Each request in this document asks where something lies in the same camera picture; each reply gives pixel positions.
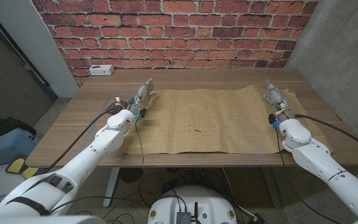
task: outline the brick wall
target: brick wall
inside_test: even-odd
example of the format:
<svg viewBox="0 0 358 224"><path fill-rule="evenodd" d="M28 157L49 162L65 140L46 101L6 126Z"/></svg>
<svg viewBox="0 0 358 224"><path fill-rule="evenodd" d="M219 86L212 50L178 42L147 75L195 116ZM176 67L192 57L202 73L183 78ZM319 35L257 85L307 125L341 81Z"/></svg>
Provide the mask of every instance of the brick wall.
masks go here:
<svg viewBox="0 0 358 224"><path fill-rule="evenodd" d="M116 68L283 67L316 1L38 0L77 83Z"/></svg>

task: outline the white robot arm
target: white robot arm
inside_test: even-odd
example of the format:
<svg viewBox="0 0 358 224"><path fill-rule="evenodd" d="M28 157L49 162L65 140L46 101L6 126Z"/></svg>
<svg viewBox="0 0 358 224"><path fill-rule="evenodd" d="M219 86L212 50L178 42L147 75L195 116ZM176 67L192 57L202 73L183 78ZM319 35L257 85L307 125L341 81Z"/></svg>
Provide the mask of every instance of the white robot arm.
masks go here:
<svg viewBox="0 0 358 224"><path fill-rule="evenodd" d="M284 148L292 153L299 166L324 181L358 216L358 178L339 165L324 144L311 137L309 130L292 115L285 95L270 80L266 82L270 96L264 95L264 98L273 106L276 115L273 122L285 136Z"/></svg>
<svg viewBox="0 0 358 224"><path fill-rule="evenodd" d="M78 189L100 161L119 149L128 135L129 126L142 117L142 110L156 95L152 79L145 82L134 100L124 110L111 116L95 140L64 167L54 172L34 176L9 193L0 203L0 217L37 217L64 215Z"/></svg>

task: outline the brown paper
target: brown paper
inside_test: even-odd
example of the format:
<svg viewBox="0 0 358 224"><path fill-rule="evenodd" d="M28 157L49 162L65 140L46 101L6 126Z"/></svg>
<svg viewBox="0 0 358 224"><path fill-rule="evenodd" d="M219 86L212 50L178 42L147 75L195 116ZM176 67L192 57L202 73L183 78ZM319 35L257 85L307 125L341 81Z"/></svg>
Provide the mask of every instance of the brown paper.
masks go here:
<svg viewBox="0 0 358 224"><path fill-rule="evenodd" d="M284 90L291 111L306 114L295 93ZM240 90L162 90L133 125L121 149L128 154L227 152L271 154L278 152L277 135L269 124L271 105L267 90L248 86ZM300 119L312 136L333 149L314 122Z"/></svg>

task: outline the wooden tabletop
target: wooden tabletop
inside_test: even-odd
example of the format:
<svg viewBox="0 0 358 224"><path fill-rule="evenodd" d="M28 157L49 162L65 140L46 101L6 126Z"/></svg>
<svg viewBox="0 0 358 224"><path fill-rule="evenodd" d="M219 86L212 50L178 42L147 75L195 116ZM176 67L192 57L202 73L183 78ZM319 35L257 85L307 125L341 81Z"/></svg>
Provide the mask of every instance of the wooden tabletop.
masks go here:
<svg viewBox="0 0 358 224"><path fill-rule="evenodd" d="M249 85L266 87L265 80L271 79L279 89L295 91L308 115L338 126L349 128L335 115L306 80L291 68L242 68L242 69L138 69L116 70L112 76L89 77L70 101L63 113L48 130L37 147L27 158L31 167L48 167L76 139L89 123L104 111L115 95L128 100L133 92L149 78L154 79L154 90L236 90ZM71 151L57 164L64 166L80 149L89 144L108 119L99 119L93 128L74 145ZM358 166L358 143L344 134L318 124L335 147L333 158L344 166ZM295 165L291 154L283 153L286 165ZM183 153L145 154L145 167L222 167L222 166L282 166L279 154L226 154L226 153ZM107 155L100 163L105 167L142 167L142 155L125 154L117 150Z"/></svg>

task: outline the electrical outlet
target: electrical outlet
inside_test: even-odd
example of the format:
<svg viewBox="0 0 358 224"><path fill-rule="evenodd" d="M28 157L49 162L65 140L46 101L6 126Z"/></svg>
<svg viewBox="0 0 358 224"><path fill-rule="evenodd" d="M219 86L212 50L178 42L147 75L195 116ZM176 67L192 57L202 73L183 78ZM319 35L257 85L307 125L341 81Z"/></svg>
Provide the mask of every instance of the electrical outlet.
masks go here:
<svg viewBox="0 0 358 224"><path fill-rule="evenodd" d="M92 75L111 75L114 67L112 65L92 65L89 71Z"/></svg>

